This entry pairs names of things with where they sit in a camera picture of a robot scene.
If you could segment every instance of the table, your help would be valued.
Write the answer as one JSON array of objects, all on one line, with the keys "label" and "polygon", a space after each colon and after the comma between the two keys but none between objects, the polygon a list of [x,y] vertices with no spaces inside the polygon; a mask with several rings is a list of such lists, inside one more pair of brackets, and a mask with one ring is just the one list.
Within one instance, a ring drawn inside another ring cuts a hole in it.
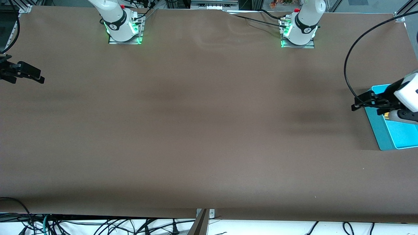
[{"label": "table", "polygon": [[[417,222],[418,149],[379,151],[342,75],[390,17],[324,14],[315,49],[291,49],[274,26],[158,10],[143,44],[109,45],[94,8],[35,6],[9,54],[46,81],[1,81],[0,195],[34,213]],[[361,93],[416,67],[389,23],[348,75]]]}]

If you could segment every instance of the black cable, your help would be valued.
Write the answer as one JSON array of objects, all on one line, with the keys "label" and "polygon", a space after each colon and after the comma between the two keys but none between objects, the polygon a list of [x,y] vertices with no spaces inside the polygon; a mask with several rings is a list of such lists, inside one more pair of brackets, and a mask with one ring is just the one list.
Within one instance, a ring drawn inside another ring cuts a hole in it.
[{"label": "black cable", "polygon": [[373,229],[375,228],[375,223],[372,223],[372,227],[370,228],[369,235],[372,235]]},{"label": "black cable", "polygon": [[152,8],[148,8],[148,10],[140,17],[134,18],[133,20],[138,20],[141,19],[142,17],[144,17]]},{"label": "black cable", "polygon": [[262,12],[266,13],[268,16],[270,16],[271,18],[276,19],[276,20],[280,20],[281,17],[286,16],[286,15],[283,15],[283,16],[277,17],[277,16],[274,16],[274,15],[270,14],[268,11],[266,11],[264,9],[258,9],[257,11],[262,11]]},{"label": "black cable", "polygon": [[123,223],[125,223],[125,222],[127,222],[127,221],[129,221],[129,219],[127,219],[127,220],[124,220],[124,221],[122,221],[122,222],[120,222],[119,224],[117,224],[117,225],[114,225],[114,227],[111,229],[111,230],[109,230],[109,234],[111,233],[111,232],[113,232],[114,230],[116,230],[117,228],[120,228],[119,226],[121,226]]},{"label": "black cable", "polygon": [[46,222],[46,225],[47,225],[47,227],[48,227],[48,232],[49,232],[49,234],[52,234],[52,235],[58,235],[57,233],[56,233],[56,231],[55,231],[55,228],[54,228],[54,221],[52,221],[52,225],[50,225],[49,224],[49,222],[47,221]]},{"label": "black cable", "polygon": [[16,22],[18,23],[18,27],[17,27],[17,32],[16,32],[16,36],[13,39],[13,41],[10,43],[10,45],[5,48],[2,52],[0,52],[0,54],[5,54],[10,48],[12,48],[12,46],[16,43],[19,34],[20,34],[20,21],[19,21],[19,12],[16,11],[15,5],[13,5],[12,0],[9,0],[10,5],[12,6],[13,12],[16,14]]},{"label": "black cable", "polygon": [[109,222],[110,220],[106,220],[106,222],[104,222],[100,227],[97,228],[97,230],[93,233],[93,235],[96,235],[96,233],[105,225]]},{"label": "black cable", "polygon": [[59,230],[62,230],[62,231],[64,231],[65,234],[70,235],[70,233],[67,232],[63,227],[61,227],[61,225],[59,223],[57,224],[57,226],[58,226]]},{"label": "black cable", "polygon": [[144,229],[146,226],[148,226],[150,223],[156,221],[157,219],[150,219],[150,220],[146,220],[145,223],[143,225],[141,225],[141,227],[139,227],[139,229],[133,234],[133,235],[137,235],[138,233],[141,232],[142,229]]},{"label": "black cable", "polygon": [[306,235],[311,235],[318,223],[319,221],[316,221],[315,224],[313,224],[313,226],[311,227],[311,230],[309,230],[309,232]]},{"label": "black cable", "polygon": [[364,102],[363,100],[360,99],[360,97],[356,94],[356,92],[354,92],[353,88],[350,85],[350,82],[348,81],[348,77],[347,77],[347,62],[348,62],[348,58],[351,54],[351,51],[353,50],[354,46],[356,46],[356,44],[360,41],[360,39],[362,39],[366,34],[370,33],[372,30],[376,29],[377,27],[380,27],[388,22],[394,21],[396,19],[408,16],[408,15],[413,15],[413,14],[417,14],[418,10],[416,11],[412,11],[409,13],[405,13],[402,15],[398,15],[396,17],[390,18],[388,20],[385,20],[375,26],[373,26],[372,28],[370,28],[369,30],[367,30],[366,32],[364,32],[360,37],[357,38],[357,40],[353,43],[353,45],[350,47],[350,49],[348,50],[347,56],[345,57],[345,62],[344,62],[344,78],[345,78],[345,82],[347,83],[348,89],[350,89],[351,93],[354,95],[354,97],[356,99],[358,99],[363,105],[365,105],[366,107],[373,107],[373,108],[388,108],[386,106],[379,106],[379,105],[370,105],[367,104],[366,102]]},{"label": "black cable", "polygon": [[107,224],[107,226],[104,228],[104,229],[102,229],[102,231],[101,232],[99,232],[97,235],[100,235],[100,234],[102,234],[102,232],[104,232],[107,228],[110,228],[110,226],[112,225],[112,224],[114,224],[114,223],[116,223],[116,222],[118,222],[119,220],[115,220],[115,221],[113,221],[112,223],[110,223],[109,224],[109,222],[110,222],[110,220],[108,220],[106,223],[104,223],[103,225],[105,225],[105,224]]},{"label": "black cable", "polygon": [[273,26],[277,26],[277,27],[281,27],[281,28],[286,28],[286,26],[283,26],[283,25],[278,25],[278,24],[273,24],[273,23],[261,21],[261,20],[256,20],[256,19],[245,17],[245,16],[240,16],[240,15],[234,15],[234,16],[239,17],[239,18],[244,18],[244,19],[247,19],[247,20],[252,20],[252,21],[268,24],[268,25],[273,25]]},{"label": "black cable", "polygon": [[27,229],[28,227],[24,227],[18,235],[25,235]]},{"label": "black cable", "polygon": [[133,224],[132,220],[129,220],[129,222],[131,222],[132,229],[135,231],[135,225]]},{"label": "black cable", "polygon": [[[176,224],[190,223],[190,222],[194,222],[194,221],[195,221],[195,220],[185,220],[185,221],[176,222]],[[155,228],[151,229],[151,230],[150,230],[150,232],[155,232],[155,231],[157,231],[158,229],[161,229],[161,228],[163,228],[163,227],[172,226],[172,225],[173,225],[173,224],[171,223],[171,224],[168,224],[168,225],[163,225],[163,226],[160,226],[160,227],[155,227]]]},{"label": "black cable", "polygon": [[[351,234],[349,234],[349,233],[347,232],[347,230],[345,229],[345,225],[346,225],[346,224],[350,227],[350,229],[351,229]],[[344,222],[344,223],[342,223],[342,228],[344,229],[344,232],[345,232],[347,235],[354,235],[354,230],[353,230],[353,227],[351,227],[351,224],[350,224],[349,222]]]},{"label": "black cable", "polygon": [[73,222],[73,221],[60,221],[59,223],[69,223],[69,224],[75,224],[75,225],[102,225],[102,223],[84,223],[84,222]]},{"label": "black cable", "polygon": [[16,199],[16,198],[13,198],[13,197],[0,197],[0,199],[5,199],[5,200],[11,200],[11,201],[15,201],[15,202],[17,202],[17,203],[19,203],[24,209],[25,209],[25,211],[26,211],[26,213],[28,214],[28,216],[29,216],[29,219],[31,220],[31,222],[32,222],[32,225],[33,225],[33,227],[35,227],[35,223],[34,223],[34,221],[33,221],[33,218],[32,218],[32,216],[31,216],[31,213],[29,212],[29,210],[27,209],[27,207],[21,202],[21,201],[19,201],[18,199]]},{"label": "black cable", "polygon": [[132,0],[124,0],[125,2],[129,2],[129,4],[134,4],[136,8],[139,8],[138,5]]},{"label": "black cable", "polygon": [[173,232],[171,233],[172,235],[179,235],[180,232],[177,229],[177,224],[176,224],[176,220],[173,219]]}]

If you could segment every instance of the cable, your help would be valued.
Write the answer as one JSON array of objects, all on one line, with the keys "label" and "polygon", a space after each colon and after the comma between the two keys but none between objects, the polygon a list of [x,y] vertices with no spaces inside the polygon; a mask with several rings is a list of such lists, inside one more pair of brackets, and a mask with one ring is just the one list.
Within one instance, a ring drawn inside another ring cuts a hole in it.
[{"label": "cable", "polygon": [[135,231],[135,225],[133,224],[132,220],[129,220],[129,222],[131,222],[132,229]]},{"label": "cable", "polygon": [[123,0],[123,1],[129,2],[129,4],[131,4],[131,6],[132,6],[132,4],[134,4],[136,8],[139,8],[138,5],[136,5],[136,3],[133,0]]},{"label": "cable", "polygon": [[[347,230],[345,230],[345,225],[346,224],[348,224],[348,226],[350,226],[350,229],[351,229],[351,234],[349,234],[348,232],[347,232]],[[347,234],[347,235],[354,235],[354,230],[353,230],[353,227],[351,227],[351,224],[349,223],[349,222],[344,222],[344,223],[342,223],[342,228],[344,229],[344,232]]]},{"label": "cable", "polygon": [[141,19],[142,17],[144,17],[152,8],[148,8],[148,10],[140,17],[134,18],[133,20],[138,20]]},{"label": "cable", "polygon": [[157,11],[157,9],[153,10],[151,12],[151,14],[146,19],[144,19],[144,22],[147,21],[154,14],[154,12],[156,12],[156,11]]},{"label": "cable", "polygon": [[173,219],[173,232],[171,233],[172,235],[179,235],[180,232],[177,229],[177,224],[176,224],[176,220]]},{"label": "cable", "polygon": [[42,223],[42,229],[43,229],[43,234],[46,234],[46,219],[48,218],[48,215],[45,215],[45,217],[43,218],[43,223]]},{"label": "cable", "polygon": [[17,41],[19,34],[20,34],[20,21],[19,21],[19,12],[16,11],[15,5],[13,5],[12,0],[9,0],[10,5],[12,6],[13,11],[16,14],[16,22],[18,24],[18,28],[17,28],[17,32],[16,32],[16,36],[13,39],[13,41],[10,43],[10,45],[5,48],[2,52],[0,52],[0,54],[5,54],[10,48],[12,48],[12,46],[15,44],[15,42]]},{"label": "cable", "polygon": [[113,227],[112,229],[110,229],[110,230],[109,230],[109,234],[110,234],[111,232],[113,232],[114,230],[116,230],[117,228],[119,228],[119,226],[121,226],[123,223],[125,223],[125,222],[127,222],[127,221],[129,221],[129,220],[124,220],[124,221],[120,222],[118,225],[114,225],[114,227]]},{"label": "cable", "polygon": [[146,222],[141,226],[141,227],[139,227],[139,229],[133,234],[133,235],[137,235],[138,233],[140,233],[141,232],[141,230],[142,229],[144,229],[145,227],[147,227],[150,223],[152,223],[152,222],[154,222],[154,221],[156,221],[157,219],[149,219],[149,220],[146,220]]},{"label": "cable", "polygon": [[33,221],[33,218],[32,218],[32,216],[31,216],[31,213],[29,212],[29,210],[27,209],[27,207],[21,202],[21,201],[19,201],[18,199],[16,199],[16,198],[13,198],[13,197],[0,197],[0,199],[5,199],[5,200],[12,200],[12,201],[15,201],[15,202],[17,202],[17,203],[19,203],[24,209],[25,209],[25,211],[26,211],[26,213],[28,214],[28,216],[29,216],[29,219],[31,220],[31,222],[32,222],[32,225],[33,225],[33,227],[35,227],[35,223],[34,223],[34,221]]},{"label": "cable", "polygon": [[283,25],[278,25],[278,24],[273,24],[273,23],[261,21],[261,20],[256,20],[256,19],[252,19],[252,18],[245,17],[245,16],[240,16],[240,15],[234,15],[234,16],[239,17],[239,18],[244,18],[244,19],[247,19],[247,20],[252,20],[252,21],[256,21],[256,22],[268,24],[268,25],[273,25],[273,26],[281,27],[281,28],[285,28],[286,27],[286,26],[283,26]]},{"label": "cable", "polygon": [[84,222],[73,222],[73,221],[60,221],[59,223],[70,223],[75,225],[103,225],[102,223],[84,223]]},{"label": "cable", "polygon": [[[195,220],[185,220],[185,221],[176,222],[176,224],[190,223],[190,222],[194,222],[194,221]],[[168,227],[168,226],[171,226],[171,225],[172,225],[172,223],[171,224],[168,224],[168,225],[163,225],[163,226],[160,226],[160,227],[155,227],[155,228],[151,229],[150,232],[155,232],[158,229],[162,229],[164,227]]]},{"label": "cable", "polygon": [[277,17],[277,16],[274,16],[274,15],[270,14],[268,11],[266,11],[264,9],[258,9],[257,11],[262,11],[262,12],[266,13],[268,16],[270,16],[271,18],[276,19],[276,20],[280,20],[281,17],[286,16],[286,15],[283,15],[283,16]]},{"label": "cable", "polygon": [[370,228],[369,235],[372,235],[373,229],[375,228],[375,223],[372,223],[372,227]]},{"label": "cable", "polygon": [[309,230],[309,232],[306,235],[311,235],[318,223],[319,221],[316,221],[315,224],[313,224],[313,226],[311,227],[311,230]]},{"label": "cable", "polygon": [[245,1],[245,3],[242,5],[242,7],[244,7],[247,2],[248,2],[248,0]]},{"label": "cable", "polygon": [[370,28],[369,30],[367,30],[366,32],[364,32],[360,37],[357,38],[357,40],[353,43],[353,45],[350,47],[350,49],[348,50],[347,56],[345,57],[345,61],[344,61],[344,78],[345,78],[345,82],[347,83],[348,89],[350,89],[351,93],[354,95],[354,97],[356,99],[358,99],[363,105],[365,105],[366,107],[373,107],[373,108],[388,108],[388,107],[383,107],[383,106],[379,106],[379,105],[370,105],[367,104],[366,102],[364,102],[363,100],[360,99],[360,97],[356,94],[356,92],[353,90],[353,88],[350,85],[350,82],[348,81],[348,77],[347,77],[347,62],[348,62],[348,58],[351,54],[351,51],[353,50],[354,46],[356,46],[356,44],[360,41],[360,39],[362,39],[366,34],[370,33],[372,30],[376,29],[377,27],[380,27],[388,22],[394,21],[396,19],[408,16],[408,15],[413,15],[413,14],[417,14],[418,10],[416,11],[412,11],[409,13],[405,13],[402,15],[398,15],[396,17],[390,18],[388,20],[385,20],[375,26],[373,26],[372,28]]}]

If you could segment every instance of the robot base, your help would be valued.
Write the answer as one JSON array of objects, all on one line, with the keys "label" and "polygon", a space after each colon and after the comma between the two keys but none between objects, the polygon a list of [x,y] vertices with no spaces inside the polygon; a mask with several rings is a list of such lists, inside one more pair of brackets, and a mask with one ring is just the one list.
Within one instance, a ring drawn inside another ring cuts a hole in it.
[{"label": "robot base", "polygon": [[296,45],[296,44],[293,44],[293,43],[291,43],[290,41],[289,41],[289,39],[287,39],[285,36],[284,36],[284,33],[285,33],[285,31],[286,30],[288,30],[289,29],[289,24],[291,24],[291,16],[290,15],[286,15],[285,17],[282,17],[282,18],[280,18],[280,20],[279,20],[279,25],[283,25],[283,26],[286,26],[286,28],[282,28],[282,27],[280,27],[280,37],[281,37],[281,46],[282,47],[290,47],[290,48],[309,48],[309,49],[312,49],[312,48],[315,48],[315,45],[314,45],[314,39],[311,39],[307,44],[305,44],[305,45]]},{"label": "robot base", "polygon": [[142,44],[142,38],[144,37],[145,18],[146,18],[146,16],[143,16],[142,18],[137,19],[135,21],[135,23],[138,24],[138,25],[133,26],[133,29],[135,31],[138,31],[138,33],[128,41],[124,41],[124,42],[116,41],[110,36],[109,33],[107,33],[107,34],[109,34],[109,44],[125,44],[125,45]]}]

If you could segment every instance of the metal mounting plate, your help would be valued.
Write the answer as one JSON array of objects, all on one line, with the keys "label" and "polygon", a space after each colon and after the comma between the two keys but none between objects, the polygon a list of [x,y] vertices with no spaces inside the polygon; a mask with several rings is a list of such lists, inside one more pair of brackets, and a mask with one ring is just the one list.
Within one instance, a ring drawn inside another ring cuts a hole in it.
[{"label": "metal mounting plate", "polygon": [[134,26],[133,28],[138,30],[138,34],[136,34],[135,36],[133,36],[130,40],[128,41],[124,41],[124,42],[119,42],[114,40],[110,35],[109,35],[109,44],[124,44],[124,45],[138,45],[138,44],[142,44],[142,38],[144,37],[144,28],[145,28],[145,18],[146,16],[143,16],[142,18],[136,20],[135,23],[138,23],[137,26]]},{"label": "metal mounting plate", "polygon": [[[199,213],[202,209],[196,209],[196,218],[199,216]],[[209,219],[215,218],[215,209],[209,209]]]},{"label": "metal mounting plate", "polygon": [[[289,19],[290,16],[288,15],[286,17],[282,17],[280,20],[278,20],[279,25],[288,26],[289,25]],[[315,48],[314,39],[312,38],[307,44],[305,45],[296,45],[293,44],[287,39],[285,36],[283,36],[284,31],[288,28],[280,28],[280,43],[282,47],[290,47],[290,48],[306,48],[306,49],[313,49]]]}]

